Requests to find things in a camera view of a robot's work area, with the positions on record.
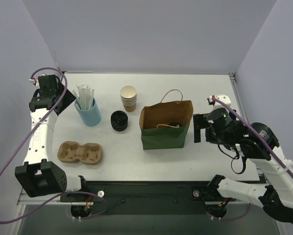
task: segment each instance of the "table top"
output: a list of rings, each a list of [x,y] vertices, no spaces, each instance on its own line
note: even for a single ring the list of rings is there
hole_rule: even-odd
[[[228,75],[170,75],[170,74],[93,74],[67,73],[68,89],[89,84],[95,89],[95,99],[102,120],[94,127],[83,124],[78,112],[71,104],[57,119],[53,138],[53,162],[68,175],[82,175],[87,181],[210,181],[215,174],[233,180],[259,180],[255,164],[247,161],[244,174],[237,175],[231,168],[231,159],[218,150],[217,146],[205,142],[204,130],[201,143],[194,143],[193,120],[190,123],[184,148],[143,150],[139,117],[144,106],[159,103],[171,89],[179,89],[184,100],[191,100],[194,114],[212,110],[206,98],[212,94],[227,94],[232,108],[238,110],[237,101]],[[120,90],[132,85],[137,90],[137,108],[128,115],[128,127],[115,131],[110,116],[116,110],[124,111]],[[179,92],[169,93],[164,101],[180,100]],[[81,162],[62,163],[57,151],[64,141],[80,144],[99,143],[103,157],[97,165]],[[233,162],[236,171],[242,169],[241,160]]]

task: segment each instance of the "gray wall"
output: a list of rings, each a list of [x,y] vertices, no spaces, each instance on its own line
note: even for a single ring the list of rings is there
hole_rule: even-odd
[[[293,0],[277,1],[236,78],[249,121],[270,126],[293,160]]]
[[[30,130],[34,86],[28,82],[40,67],[54,66],[49,49],[21,0],[0,0],[0,169]],[[0,179],[0,219],[12,219],[20,193],[14,166],[21,165],[26,147]],[[0,225],[0,235],[9,225]]]
[[[276,0],[24,0],[61,69],[228,74]]]

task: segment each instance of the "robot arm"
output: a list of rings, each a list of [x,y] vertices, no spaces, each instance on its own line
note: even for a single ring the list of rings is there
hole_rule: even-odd
[[[222,99],[230,105],[229,98],[223,94],[216,95],[214,99]],[[262,207],[270,217],[278,221],[293,222],[293,178],[288,173],[288,170],[293,172],[293,162],[285,158],[271,129],[261,123],[251,124],[286,169],[241,121],[233,120],[225,108],[218,105],[206,117],[206,121],[210,125],[206,128],[207,142],[222,144],[225,148],[238,152],[245,160],[250,159],[270,182],[264,185],[246,184],[216,175],[209,183],[209,187],[216,189],[225,198],[235,198]]]
[[[15,168],[15,176],[30,197],[86,190],[86,181],[82,176],[67,176],[61,168],[49,161],[52,159],[57,116],[75,100],[75,96],[67,90],[56,109],[40,121],[57,102],[64,86],[55,75],[40,76],[35,85],[37,90],[29,104],[31,129],[35,125],[39,126],[31,136],[23,165]]]

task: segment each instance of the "blue container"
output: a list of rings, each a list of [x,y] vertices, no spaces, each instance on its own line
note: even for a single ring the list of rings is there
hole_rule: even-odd
[[[101,114],[100,114],[100,112],[98,110],[98,105],[97,105],[95,99],[93,99],[93,107],[91,109],[81,111],[81,110],[78,110],[76,108],[76,110],[78,111],[83,123],[86,126],[96,126],[96,125],[99,124],[99,122],[102,119]]]

